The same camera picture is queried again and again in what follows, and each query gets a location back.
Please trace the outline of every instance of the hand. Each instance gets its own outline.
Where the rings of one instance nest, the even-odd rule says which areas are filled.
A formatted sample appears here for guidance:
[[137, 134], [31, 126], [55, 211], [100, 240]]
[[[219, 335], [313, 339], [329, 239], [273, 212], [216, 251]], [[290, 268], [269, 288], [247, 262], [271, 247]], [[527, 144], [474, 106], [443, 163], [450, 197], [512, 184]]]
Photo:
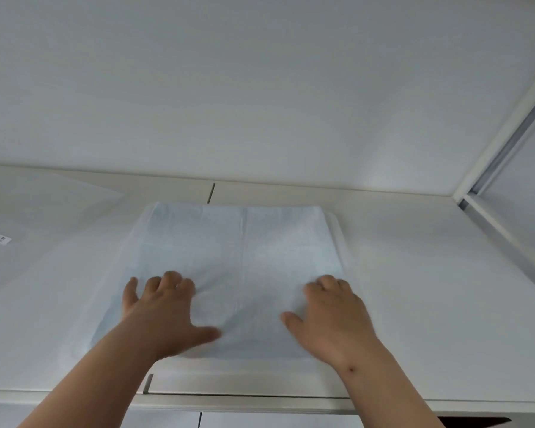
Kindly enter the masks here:
[[305, 285], [303, 294], [307, 298], [305, 319], [284, 312], [281, 320], [314, 357], [341, 371], [380, 347], [369, 313], [347, 281], [321, 276]]
[[122, 295], [122, 317], [118, 328], [138, 339], [155, 361], [176, 356], [192, 347], [218, 339], [217, 328], [198, 328], [191, 324], [194, 282], [180, 273], [167, 272], [147, 281], [141, 299], [137, 297], [138, 280], [131, 278]]

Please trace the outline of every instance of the forearm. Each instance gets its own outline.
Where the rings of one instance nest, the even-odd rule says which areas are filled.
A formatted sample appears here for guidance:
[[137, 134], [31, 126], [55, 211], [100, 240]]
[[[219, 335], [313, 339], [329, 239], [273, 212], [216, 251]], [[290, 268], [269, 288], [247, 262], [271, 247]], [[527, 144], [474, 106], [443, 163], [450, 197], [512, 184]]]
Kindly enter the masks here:
[[443, 428], [382, 344], [352, 360], [337, 372], [366, 428]]
[[20, 428], [119, 427], [153, 363], [128, 333], [117, 326], [107, 334]]

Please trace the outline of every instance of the light blue towel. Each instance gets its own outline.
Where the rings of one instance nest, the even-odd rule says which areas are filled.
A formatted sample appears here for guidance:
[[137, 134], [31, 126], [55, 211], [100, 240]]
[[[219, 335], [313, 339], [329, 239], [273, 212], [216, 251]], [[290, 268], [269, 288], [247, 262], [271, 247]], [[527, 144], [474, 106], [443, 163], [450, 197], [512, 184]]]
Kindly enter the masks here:
[[[279, 314], [305, 309], [303, 286], [343, 269], [320, 207], [235, 207], [159, 203], [124, 271], [139, 278], [176, 270], [190, 277], [197, 294], [192, 322], [223, 331], [217, 342], [186, 357], [306, 357]], [[120, 294], [93, 341], [119, 320]]]

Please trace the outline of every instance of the left hand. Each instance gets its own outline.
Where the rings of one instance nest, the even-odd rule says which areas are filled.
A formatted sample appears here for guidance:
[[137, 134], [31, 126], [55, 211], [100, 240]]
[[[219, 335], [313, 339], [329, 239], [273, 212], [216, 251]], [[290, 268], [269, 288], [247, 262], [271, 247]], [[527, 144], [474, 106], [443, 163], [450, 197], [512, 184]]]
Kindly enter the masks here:
[[191, 301], [196, 292], [192, 280], [178, 272], [166, 272], [147, 281], [141, 298], [137, 297], [137, 283], [131, 278], [123, 291], [118, 327], [138, 339], [155, 361], [220, 337], [217, 328], [191, 324]]

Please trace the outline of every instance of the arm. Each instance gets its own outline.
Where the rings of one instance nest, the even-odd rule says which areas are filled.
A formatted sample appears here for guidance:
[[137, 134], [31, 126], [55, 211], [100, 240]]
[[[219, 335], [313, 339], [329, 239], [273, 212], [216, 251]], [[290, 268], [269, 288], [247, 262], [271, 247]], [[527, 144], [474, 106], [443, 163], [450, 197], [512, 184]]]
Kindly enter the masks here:
[[348, 282], [322, 276], [303, 292], [305, 319], [285, 312], [282, 321], [303, 348], [339, 374], [366, 428], [443, 428], [378, 340]]
[[220, 337], [190, 321], [194, 282], [176, 272], [147, 281], [139, 300], [136, 278], [123, 292], [119, 323], [70, 371], [19, 428], [117, 428], [157, 360]]

